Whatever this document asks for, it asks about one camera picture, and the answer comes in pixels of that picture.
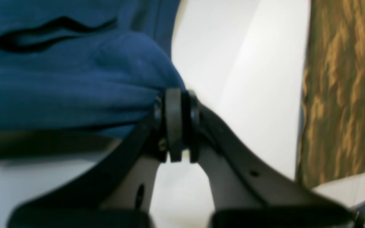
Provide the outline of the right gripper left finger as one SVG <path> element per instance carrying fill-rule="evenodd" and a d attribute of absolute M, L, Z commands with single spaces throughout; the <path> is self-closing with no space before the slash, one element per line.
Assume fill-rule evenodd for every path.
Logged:
<path fill-rule="evenodd" d="M 159 165 L 182 160 L 183 99 L 164 95 L 121 144 L 70 183 L 18 206 L 9 228 L 153 228 Z"/>

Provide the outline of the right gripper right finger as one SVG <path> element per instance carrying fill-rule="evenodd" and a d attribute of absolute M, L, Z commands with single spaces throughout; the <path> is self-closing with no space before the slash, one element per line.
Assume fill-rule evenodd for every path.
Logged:
<path fill-rule="evenodd" d="M 227 124 L 182 93 L 184 138 L 209 179 L 210 228 L 365 228 L 365 214 L 319 196 L 256 156 Z"/>

